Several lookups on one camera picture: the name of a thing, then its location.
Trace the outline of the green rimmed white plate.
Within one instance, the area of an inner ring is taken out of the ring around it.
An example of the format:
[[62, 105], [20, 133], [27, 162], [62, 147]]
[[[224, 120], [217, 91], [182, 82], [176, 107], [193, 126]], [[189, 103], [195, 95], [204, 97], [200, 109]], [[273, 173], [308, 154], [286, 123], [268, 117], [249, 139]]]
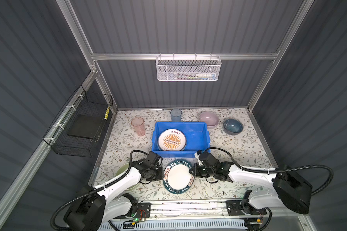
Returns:
[[190, 173], [193, 165], [186, 159], [172, 161], [163, 171], [163, 186], [172, 194], [185, 193], [194, 183], [195, 177]]

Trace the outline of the blue plastic cup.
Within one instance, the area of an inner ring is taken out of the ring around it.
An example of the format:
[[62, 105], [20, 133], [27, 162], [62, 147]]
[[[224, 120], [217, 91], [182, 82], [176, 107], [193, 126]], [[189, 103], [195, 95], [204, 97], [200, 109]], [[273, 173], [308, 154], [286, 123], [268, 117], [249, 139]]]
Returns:
[[175, 123], [181, 122], [182, 119], [182, 111], [178, 108], [174, 108], [170, 111], [171, 121]]

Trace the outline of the pink ceramic bowl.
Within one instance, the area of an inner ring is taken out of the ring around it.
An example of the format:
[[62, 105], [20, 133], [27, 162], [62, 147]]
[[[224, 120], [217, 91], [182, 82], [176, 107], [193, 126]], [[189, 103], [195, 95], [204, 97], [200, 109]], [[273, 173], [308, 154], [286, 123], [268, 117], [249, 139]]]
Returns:
[[203, 122], [207, 125], [207, 129], [214, 129], [219, 124], [219, 117], [213, 112], [204, 111], [199, 115], [199, 122]]

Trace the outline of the black pad in basket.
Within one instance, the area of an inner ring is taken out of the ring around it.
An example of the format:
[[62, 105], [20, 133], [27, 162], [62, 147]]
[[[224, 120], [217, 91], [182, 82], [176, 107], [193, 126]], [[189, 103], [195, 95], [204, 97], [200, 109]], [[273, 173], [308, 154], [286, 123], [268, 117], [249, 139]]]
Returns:
[[103, 119], [89, 115], [78, 115], [67, 132], [68, 136], [93, 139], [101, 129]]

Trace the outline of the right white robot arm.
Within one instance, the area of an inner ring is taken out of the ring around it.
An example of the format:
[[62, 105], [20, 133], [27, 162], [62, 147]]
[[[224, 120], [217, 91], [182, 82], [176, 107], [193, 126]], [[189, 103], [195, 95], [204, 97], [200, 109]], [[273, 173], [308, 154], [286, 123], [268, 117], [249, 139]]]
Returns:
[[231, 162], [219, 162], [214, 166], [194, 164], [189, 173], [197, 178], [213, 177], [216, 181], [244, 182], [262, 186], [262, 189], [247, 190], [242, 207], [245, 213], [251, 209], [286, 207], [298, 214], [308, 214], [312, 196], [312, 185], [297, 172], [253, 173]]

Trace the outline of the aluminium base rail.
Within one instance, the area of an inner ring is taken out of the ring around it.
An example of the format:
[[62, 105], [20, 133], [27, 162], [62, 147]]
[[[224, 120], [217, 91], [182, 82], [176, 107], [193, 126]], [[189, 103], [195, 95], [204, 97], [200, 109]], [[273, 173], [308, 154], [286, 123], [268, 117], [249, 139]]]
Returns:
[[131, 202], [113, 200], [104, 210], [92, 209], [82, 219], [83, 231], [315, 231], [307, 215], [286, 208], [250, 215], [240, 200], [211, 199]]

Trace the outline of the pink plastic cup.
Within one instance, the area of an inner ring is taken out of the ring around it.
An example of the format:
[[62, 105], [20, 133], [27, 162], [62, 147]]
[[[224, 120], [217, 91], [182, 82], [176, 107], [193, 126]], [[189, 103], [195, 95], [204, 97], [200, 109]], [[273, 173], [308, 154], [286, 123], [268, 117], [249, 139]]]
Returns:
[[144, 124], [143, 118], [135, 117], [133, 118], [131, 124], [138, 136], [140, 137], [145, 136], [146, 131], [145, 131], [145, 124]]

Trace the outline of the white plate orange sun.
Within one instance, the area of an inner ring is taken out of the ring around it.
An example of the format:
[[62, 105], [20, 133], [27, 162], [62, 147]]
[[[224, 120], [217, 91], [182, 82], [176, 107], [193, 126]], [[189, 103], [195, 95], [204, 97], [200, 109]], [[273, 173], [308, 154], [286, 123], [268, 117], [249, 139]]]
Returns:
[[182, 151], [187, 145], [185, 134], [177, 129], [165, 130], [158, 137], [158, 147], [162, 151]]

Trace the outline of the light green bowl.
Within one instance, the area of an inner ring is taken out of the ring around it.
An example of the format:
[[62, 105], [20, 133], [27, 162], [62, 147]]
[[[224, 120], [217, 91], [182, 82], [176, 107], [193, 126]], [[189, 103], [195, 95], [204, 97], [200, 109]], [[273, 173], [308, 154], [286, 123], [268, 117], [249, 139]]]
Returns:
[[[128, 163], [126, 163], [126, 164], [124, 164], [123, 166], [121, 166], [121, 167], [117, 170], [116, 175], [118, 176], [118, 175], [124, 173], [124, 172], [127, 170], [128, 166], [129, 166]], [[133, 186], [127, 188], [126, 190], [127, 190], [127, 191], [131, 191], [131, 190], [135, 189], [137, 186], [138, 186], [137, 184], [136, 184], [136, 185], [133, 185]]]

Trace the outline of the blue plastic bin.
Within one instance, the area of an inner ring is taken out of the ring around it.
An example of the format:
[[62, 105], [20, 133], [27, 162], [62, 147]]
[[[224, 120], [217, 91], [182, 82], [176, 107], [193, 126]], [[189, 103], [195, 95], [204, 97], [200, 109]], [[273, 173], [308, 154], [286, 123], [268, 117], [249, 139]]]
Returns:
[[[187, 145], [182, 151], [162, 151], [158, 147], [158, 137], [168, 129], [182, 131]], [[198, 150], [210, 147], [210, 135], [207, 125], [202, 122], [157, 122], [152, 137], [152, 151], [163, 158], [193, 158]]]

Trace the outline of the dark blue ceramic bowl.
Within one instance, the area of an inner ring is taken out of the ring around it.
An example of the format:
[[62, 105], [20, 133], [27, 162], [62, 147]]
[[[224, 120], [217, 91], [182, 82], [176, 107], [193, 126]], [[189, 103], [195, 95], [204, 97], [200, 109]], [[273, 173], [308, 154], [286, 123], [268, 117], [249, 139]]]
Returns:
[[239, 120], [229, 118], [223, 122], [223, 129], [228, 135], [238, 135], [243, 131], [244, 126]]

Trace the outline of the white tube in basket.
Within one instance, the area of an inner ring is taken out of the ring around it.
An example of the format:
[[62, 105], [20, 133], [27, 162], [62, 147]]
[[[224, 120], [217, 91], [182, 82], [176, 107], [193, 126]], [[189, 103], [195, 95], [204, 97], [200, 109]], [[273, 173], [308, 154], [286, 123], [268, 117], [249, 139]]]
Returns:
[[201, 79], [216, 79], [216, 73], [198, 73], [195, 77]]

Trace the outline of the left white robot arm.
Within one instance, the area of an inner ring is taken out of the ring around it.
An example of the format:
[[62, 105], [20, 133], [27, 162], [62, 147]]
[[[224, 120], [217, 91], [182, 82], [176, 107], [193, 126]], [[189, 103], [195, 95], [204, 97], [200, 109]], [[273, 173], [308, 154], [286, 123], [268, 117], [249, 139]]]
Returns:
[[114, 218], [133, 219], [138, 211], [138, 200], [129, 193], [128, 188], [141, 180], [149, 182], [163, 179], [162, 158], [147, 157], [131, 164], [129, 172], [110, 180], [112, 186], [104, 183], [95, 187], [100, 191], [71, 203], [64, 215], [64, 222], [72, 231], [96, 231], [101, 224]]

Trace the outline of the yellow tag on basket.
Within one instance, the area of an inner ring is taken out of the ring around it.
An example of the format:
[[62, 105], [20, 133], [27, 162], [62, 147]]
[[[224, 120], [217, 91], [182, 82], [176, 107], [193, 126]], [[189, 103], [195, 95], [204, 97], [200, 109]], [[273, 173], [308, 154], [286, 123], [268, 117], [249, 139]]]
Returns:
[[109, 117], [109, 112], [110, 112], [110, 106], [107, 107], [105, 115], [104, 115], [104, 120], [108, 120]]

